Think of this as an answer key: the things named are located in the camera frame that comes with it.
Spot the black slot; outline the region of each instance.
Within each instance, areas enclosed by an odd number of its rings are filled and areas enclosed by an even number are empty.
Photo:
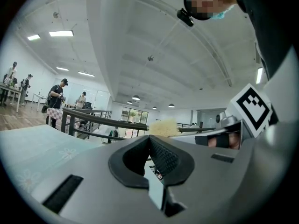
[[[223,161],[223,162],[229,162],[232,163],[234,161],[233,157],[229,157],[229,156],[225,156],[225,155],[221,155],[221,154],[213,154],[211,156],[212,159],[217,159],[219,161]]]
[[[70,199],[83,177],[70,175],[68,178],[48,197],[43,205],[55,213],[59,213],[66,202]]]

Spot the floral tablecloth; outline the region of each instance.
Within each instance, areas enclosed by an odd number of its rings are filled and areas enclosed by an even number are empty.
[[[0,156],[15,186],[31,193],[51,170],[98,144],[48,125],[0,131]]]

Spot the person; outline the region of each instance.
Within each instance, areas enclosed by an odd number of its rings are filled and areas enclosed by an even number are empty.
[[[50,99],[48,100],[48,107],[60,109],[61,102],[64,99],[64,90],[63,88],[68,85],[67,79],[62,79],[60,84],[56,84],[52,87],[49,92]],[[49,116],[47,116],[46,124],[49,123]],[[56,119],[51,119],[51,124],[53,128],[56,128]]]
[[[8,72],[4,75],[3,77],[3,83],[8,84],[10,83],[11,80],[14,79],[16,73],[17,73],[17,62],[13,63],[12,67],[9,67]],[[2,103],[2,105],[7,106],[5,104],[6,100],[7,100],[7,96],[8,96],[8,91],[7,90],[3,90],[1,97],[0,97],[0,103]]]
[[[86,92],[83,92],[82,95],[76,100],[76,108],[82,109],[84,104],[86,103]]]
[[[294,34],[296,0],[184,0],[190,16],[197,20],[224,18],[225,13],[238,5],[248,14],[255,29],[261,51],[262,63],[270,79],[284,60],[292,45],[296,48]]]
[[[28,77],[25,80],[21,81],[22,91],[21,91],[21,97],[20,97],[20,104],[22,106],[25,106],[26,91],[27,91],[27,88],[30,88],[29,80],[32,77],[33,76],[31,74],[29,74]]]

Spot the dark sleeve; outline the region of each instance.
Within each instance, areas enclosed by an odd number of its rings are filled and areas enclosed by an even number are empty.
[[[54,86],[52,87],[51,91],[56,92],[56,90],[57,90],[57,85],[54,85]]]

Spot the ceiling light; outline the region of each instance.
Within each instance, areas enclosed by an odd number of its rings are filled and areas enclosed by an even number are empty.
[[[134,99],[134,100],[140,100],[140,98],[139,98],[138,95],[134,95],[134,96],[132,97],[132,99]]]
[[[50,36],[74,36],[73,31],[49,32]]]
[[[83,72],[80,72],[80,71],[78,71],[78,73],[81,74],[81,75],[86,75],[86,76],[89,76],[89,77],[94,77],[94,75],[83,73]]]
[[[56,67],[58,70],[65,70],[65,71],[69,71],[68,69],[66,68],[60,68],[60,67]]]
[[[259,68],[257,70],[257,77],[256,77],[256,83],[259,84],[261,82],[261,78],[262,78],[262,73],[263,73],[263,69]]]
[[[29,41],[32,41],[32,40],[36,40],[36,39],[40,39],[41,37],[39,36],[39,34],[36,34],[36,35],[32,35],[30,37],[27,37]]]

